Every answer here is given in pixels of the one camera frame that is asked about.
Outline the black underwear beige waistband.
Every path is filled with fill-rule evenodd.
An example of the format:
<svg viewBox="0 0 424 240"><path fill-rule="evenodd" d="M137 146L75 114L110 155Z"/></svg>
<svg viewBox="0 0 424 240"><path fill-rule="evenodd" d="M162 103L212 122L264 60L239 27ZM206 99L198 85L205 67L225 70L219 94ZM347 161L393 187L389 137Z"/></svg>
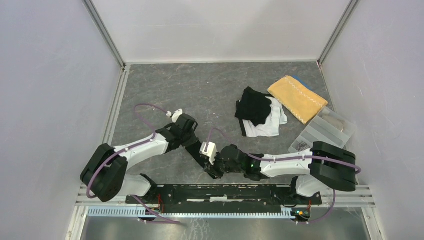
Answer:
<svg viewBox="0 0 424 240"><path fill-rule="evenodd" d="M203 171L207 173L212 179L221 179L223 173L215 169L209 162L209 157L201 154L202 143L198 140L190 146L186 146L185 150L192 156L192 158L201 166Z"/></svg>

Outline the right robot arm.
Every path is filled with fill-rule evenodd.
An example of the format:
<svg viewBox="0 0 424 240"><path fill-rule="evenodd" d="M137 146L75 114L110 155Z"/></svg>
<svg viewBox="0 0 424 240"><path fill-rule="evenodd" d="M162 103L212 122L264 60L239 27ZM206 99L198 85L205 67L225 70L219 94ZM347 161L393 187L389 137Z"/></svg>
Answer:
<svg viewBox="0 0 424 240"><path fill-rule="evenodd" d="M201 149L207 159L205 170L214 178L225 173L242 174L252 181L293 176L288 196L295 204L327 189L354 192L356 175L361 172L354 153L322 141L282 155L245 153L233 144L220 152L213 143Z"/></svg>

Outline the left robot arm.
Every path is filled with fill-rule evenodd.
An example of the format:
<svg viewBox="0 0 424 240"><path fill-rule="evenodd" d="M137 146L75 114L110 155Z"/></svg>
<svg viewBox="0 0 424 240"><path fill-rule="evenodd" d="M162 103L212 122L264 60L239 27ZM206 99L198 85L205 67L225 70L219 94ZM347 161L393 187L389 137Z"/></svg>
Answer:
<svg viewBox="0 0 424 240"><path fill-rule="evenodd" d="M171 119L141 140L115 147L108 143L98 146L80 175L87 187L86 196L105 203L117 196L135 195L145 204L153 203L157 198L154 183L142 173L131 175L128 171L152 157L198 143L198 123L193 117L182 113Z"/></svg>

